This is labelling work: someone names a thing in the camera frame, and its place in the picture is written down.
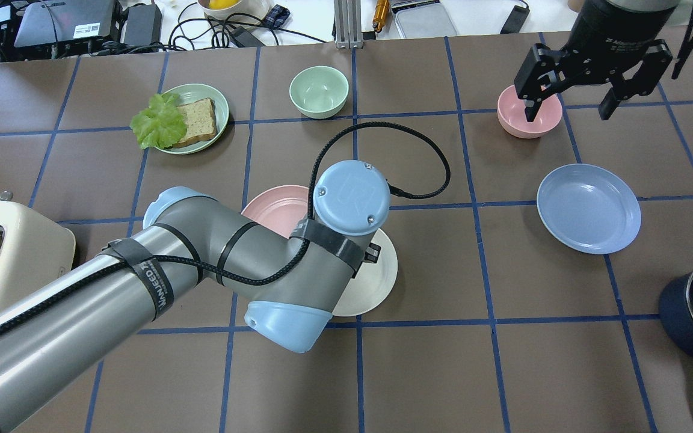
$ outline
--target blue joint cap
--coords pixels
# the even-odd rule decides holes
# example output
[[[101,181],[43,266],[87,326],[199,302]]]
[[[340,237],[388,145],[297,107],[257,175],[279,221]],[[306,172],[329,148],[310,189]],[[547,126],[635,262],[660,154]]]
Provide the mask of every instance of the blue joint cap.
[[[390,213],[390,187],[367,162],[348,160],[328,167],[313,193],[320,221],[347,236],[373,233]]]
[[[149,205],[149,208],[146,209],[146,213],[143,214],[143,228],[146,229],[154,224],[157,218],[162,215],[162,212],[165,212],[170,206],[190,197],[207,197],[215,200],[210,197],[210,195],[196,192],[194,189],[185,186],[174,186],[173,188],[165,189],[161,192],[159,197],[154,200],[154,203]]]
[[[309,351],[333,315],[317,308],[282,302],[253,301],[245,323],[289,351]]]

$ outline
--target brown tiled table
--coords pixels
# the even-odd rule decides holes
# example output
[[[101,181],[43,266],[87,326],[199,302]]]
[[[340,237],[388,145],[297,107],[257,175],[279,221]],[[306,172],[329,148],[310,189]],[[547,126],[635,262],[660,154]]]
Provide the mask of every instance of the brown tiled table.
[[[682,28],[665,30],[677,49]],[[148,203],[184,185],[234,209],[304,184],[325,141],[361,121],[433,138],[452,165],[439,197],[393,198],[393,292],[293,354],[248,331],[247,302],[206,281],[25,422],[56,432],[693,431],[693,359],[658,320],[657,298],[693,269],[693,55],[677,82],[600,121],[601,88],[562,96],[539,140],[506,134],[497,96],[531,43],[567,34],[369,41],[0,65],[0,191],[77,235],[82,259],[140,230]],[[332,120],[287,97],[307,66],[344,71]],[[204,82],[231,124],[189,156],[142,152],[127,128],[159,90]],[[442,170],[423,143],[358,131],[325,160],[359,158],[411,192]],[[559,165],[618,173],[643,224],[610,256],[575,252],[541,224],[535,194]]]

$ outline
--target green plate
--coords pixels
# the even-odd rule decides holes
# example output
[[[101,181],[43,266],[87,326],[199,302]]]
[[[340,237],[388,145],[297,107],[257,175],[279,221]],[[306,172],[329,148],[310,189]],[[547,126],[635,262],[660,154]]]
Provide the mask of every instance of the green plate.
[[[214,103],[215,107],[215,129],[218,131],[215,137],[206,141],[198,141],[197,143],[179,147],[175,149],[157,149],[164,153],[171,153],[173,155],[188,155],[189,153],[199,152],[206,149],[212,143],[215,143],[221,134],[223,134],[226,125],[229,123],[229,104],[226,102],[226,97],[223,93],[217,90],[217,88],[211,87],[206,84],[183,84],[177,87],[171,88],[171,90],[165,93],[175,93],[179,96],[178,105],[188,104],[190,102],[199,101],[200,99],[210,98]]]

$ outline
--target sticker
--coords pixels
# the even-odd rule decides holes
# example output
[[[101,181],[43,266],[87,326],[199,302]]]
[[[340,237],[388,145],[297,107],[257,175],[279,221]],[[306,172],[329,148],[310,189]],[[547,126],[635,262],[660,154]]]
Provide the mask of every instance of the sticker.
[[[94,24],[77,25],[77,27],[74,27],[74,39],[97,36],[100,28],[101,23],[99,22]]]

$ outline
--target lettuce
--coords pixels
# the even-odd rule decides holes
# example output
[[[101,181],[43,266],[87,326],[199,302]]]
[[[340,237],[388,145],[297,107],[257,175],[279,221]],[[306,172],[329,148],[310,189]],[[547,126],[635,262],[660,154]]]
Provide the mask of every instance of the lettuce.
[[[133,116],[130,128],[141,149],[167,149],[186,135],[186,124],[178,111],[178,95],[159,93],[149,99],[149,106]]]

